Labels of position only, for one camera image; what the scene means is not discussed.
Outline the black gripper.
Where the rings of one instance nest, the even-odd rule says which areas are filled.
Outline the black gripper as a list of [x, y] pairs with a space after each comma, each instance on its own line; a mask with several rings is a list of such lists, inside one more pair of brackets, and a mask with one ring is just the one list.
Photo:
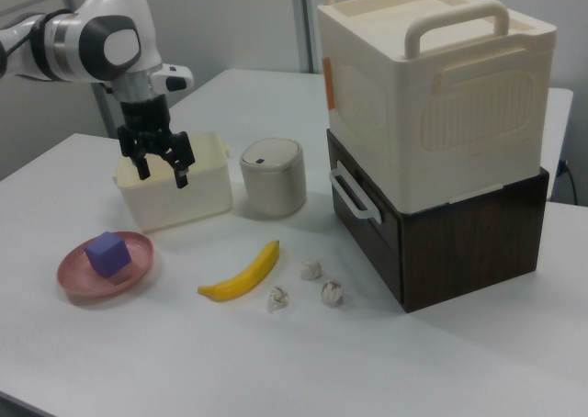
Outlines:
[[187, 134], [171, 133], [170, 114], [163, 95], [142, 102], [121, 102], [124, 124], [118, 127], [119, 147], [123, 157], [130, 158], [138, 176], [151, 176], [146, 153], [162, 155], [173, 168], [178, 189], [187, 186], [189, 166], [195, 163]]

